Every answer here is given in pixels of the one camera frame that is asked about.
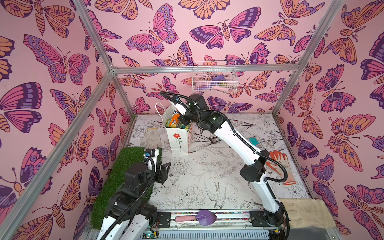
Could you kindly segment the orange Fox's fruits candy bag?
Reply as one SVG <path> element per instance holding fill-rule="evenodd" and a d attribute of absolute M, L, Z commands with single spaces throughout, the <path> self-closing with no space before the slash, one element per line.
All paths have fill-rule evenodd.
<path fill-rule="evenodd" d="M 180 125 L 179 117 L 180 117 L 180 114 L 177 111 L 174 111 L 172 117 L 170 118 L 172 120 L 171 128 L 179 128 L 179 125 Z"/>

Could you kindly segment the dark brown snack bar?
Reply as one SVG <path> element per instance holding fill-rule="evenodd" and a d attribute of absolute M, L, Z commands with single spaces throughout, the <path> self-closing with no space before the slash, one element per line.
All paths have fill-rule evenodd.
<path fill-rule="evenodd" d="M 211 142 L 212 142 L 212 144 L 217 144 L 217 143 L 219 143 L 221 140 L 222 140 L 222 139 L 219 138 L 219 137 L 217 137 L 217 136 L 211 138 Z"/>

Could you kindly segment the teal mint candy bag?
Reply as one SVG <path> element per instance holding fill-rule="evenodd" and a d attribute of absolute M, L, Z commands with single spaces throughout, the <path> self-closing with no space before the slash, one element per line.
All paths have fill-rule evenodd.
<path fill-rule="evenodd" d="M 260 144 L 259 141 L 258 141 L 255 137 L 249 138 L 248 140 L 249 140 L 249 142 L 250 142 L 253 146 L 257 146 L 257 145 Z"/>

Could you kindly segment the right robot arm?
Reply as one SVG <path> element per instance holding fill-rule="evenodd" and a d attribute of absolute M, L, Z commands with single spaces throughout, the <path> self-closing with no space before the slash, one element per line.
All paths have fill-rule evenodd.
<path fill-rule="evenodd" d="M 196 123 L 199 129 L 219 137 L 241 157 L 245 163 L 240 170 L 241 177 L 251 184 L 263 204 L 264 213 L 260 219 L 277 228 L 284 225 L 284 230 L 278 235 L 288 239 L 291 231 L 288 212 L 269 184 L 269 182 L 284 183 L 288 179 L 285 167 L 270 158 L 267 150 L 262 151 L 247 140 L 224 113 L 209 109 L 203 96 L 195 94 L 187 97 L 169 92 L 161 92 L 160 95 L 170 101 L 181 115 L 180 121 L 185 126 L 191 122 Z M 266 175 L 267 161 L 276 164 L 283 171 L 282 178 L 276 179 Z"/>

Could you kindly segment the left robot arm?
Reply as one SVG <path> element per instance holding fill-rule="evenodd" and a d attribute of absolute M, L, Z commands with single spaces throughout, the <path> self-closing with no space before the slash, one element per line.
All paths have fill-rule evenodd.
<path fill-rule="evenodd" d="M 159 222 L 157 208 L 143 202 L 154 183 L 163 184 L 169 176 L 171 163 L 144 157 L 125 172 L 125 182 L 110 198 L 98 240 L 138 240 Z"/>

